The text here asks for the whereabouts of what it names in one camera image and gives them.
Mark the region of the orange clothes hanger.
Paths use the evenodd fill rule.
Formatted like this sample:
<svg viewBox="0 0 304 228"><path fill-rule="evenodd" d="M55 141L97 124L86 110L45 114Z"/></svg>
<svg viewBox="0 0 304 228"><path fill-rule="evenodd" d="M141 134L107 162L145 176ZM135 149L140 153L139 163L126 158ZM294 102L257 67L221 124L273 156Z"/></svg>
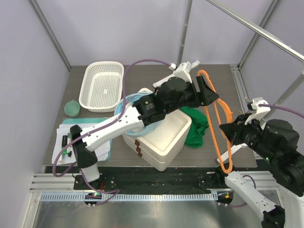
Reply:
<svg viewBox="0 0 304 228"><path fill-rule="evenodd" d="M202 76L204 75L207 82L208 82L208 85L210 86L211 90L213 92L216 92L214 86L213 86L213 83L212 81L210 80L209 78L209 75L208 73L201 69L198 71L197 73L197 77L199 76ZM218 98L214 103L213 103L213 106L214 106L214 109L215 109L215 112L216 112L216 117L217 117L217 120L218 120L218 124L221 125L221 119L220 119L220 116L219 116L219 112L218 112L218 108L217 108L217 104L219 104L224 113L225 113L225 116L226 116L226 121L227 123L231 123L232 122L232 117L233 117L233 112L231 111L230 107L227 105L227 103L225 103L223 100L221 100L220 98ZM221 169L222 171L225 173L225 174L229 174L232 172L232 169L233 169L233 161L232 161L232 150L231 150L231 144L229 142L229 140L227 139L227 137L224 135L224 133L222 132L222 136L223 138L226 139L226 143L227 143L227 150L228 150L228 168L225 168L225 164L223 162L223 159L221 158L221 153L220 153L220 149L219 149L219 146L218 146L218 142L217 142L217 139L216 139L216 135L214 133L214 129L213 129L213 125L212 125L212 121L211 121L211 118L210 118L210 115L209 115L209 110L208 110L208 107L205 106L205 113L206 113L206 117L207 117L207 120L208 120L208 123L209 123L209 128L210 128L210 132L211 132L211 136L212 136L212 140L213 140L213 143L214 143L214 146L215 146L215 149L216 149L216 152L217 152L217 156L218 156L218 159L219 159L219 163L220 163L220 166L221 166Z"/></svg>

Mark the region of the green t shirt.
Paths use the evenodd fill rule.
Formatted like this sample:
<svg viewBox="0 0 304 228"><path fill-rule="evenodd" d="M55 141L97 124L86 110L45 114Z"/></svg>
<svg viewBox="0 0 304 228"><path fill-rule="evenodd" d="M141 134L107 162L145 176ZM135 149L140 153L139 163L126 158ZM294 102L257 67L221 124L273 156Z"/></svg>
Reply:
<svg viewBox="0 0 304 228"><path fill-rule="evenodd" d="M203 137L205 131L209 127L206 115L195 108L189 108L187 106L180 108L180 111L191 118L191 125L185 140L185 145L194 149L202 147L204 144Z"/></svg>

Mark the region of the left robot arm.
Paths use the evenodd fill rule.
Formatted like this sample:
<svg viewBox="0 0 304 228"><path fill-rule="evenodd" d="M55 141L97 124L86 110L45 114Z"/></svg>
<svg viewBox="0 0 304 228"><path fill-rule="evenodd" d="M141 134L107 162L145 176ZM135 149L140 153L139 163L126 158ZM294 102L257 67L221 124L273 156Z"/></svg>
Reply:
<svg viewBox="0 0 304 228"><path fill-rule="evenodd" d="M156 86L153 93L142 96L120 114L91 127L72 126L70 136L73 151L85 185L95 190L101 184L95 150L105 142L129 130L162 121L166 115L184 106L208 106L219 98L202 76L196 80L199 91L190 79L168 76Z"/></svg>

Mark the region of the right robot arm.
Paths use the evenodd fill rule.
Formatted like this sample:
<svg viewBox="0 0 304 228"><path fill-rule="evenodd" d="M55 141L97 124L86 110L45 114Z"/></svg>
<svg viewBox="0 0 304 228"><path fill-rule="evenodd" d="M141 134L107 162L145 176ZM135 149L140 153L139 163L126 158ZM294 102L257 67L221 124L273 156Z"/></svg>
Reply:
<svg viewBox="0 0 304 228"><path fill-rule="evenodd" d="M261 156L279 185L284 198L275 204L244 180L239 171L221 171L214 176L217 186L232 188L259 216L264 228L302 228L304 226L304 156L297 151L299 133L284 120L272 119L264 128L248 114L219 127L233 145L246 144Z"/></svg>

